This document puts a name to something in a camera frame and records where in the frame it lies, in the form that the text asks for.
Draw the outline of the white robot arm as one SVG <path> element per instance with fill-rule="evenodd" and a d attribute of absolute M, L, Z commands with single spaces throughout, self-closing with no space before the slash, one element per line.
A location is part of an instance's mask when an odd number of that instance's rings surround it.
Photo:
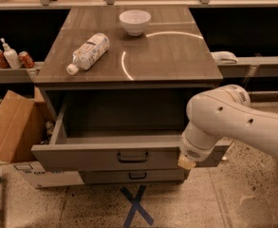
<path fill-rule="evenodd" d="M 251 108 L 250 96 L 243 87 L 225 85 L 196 94 L 187 103 L 186 113 L 189 123 L 181 135 L 178 166 L 194 168 L 224 137 L 278 160 L 278 114 Z"/>

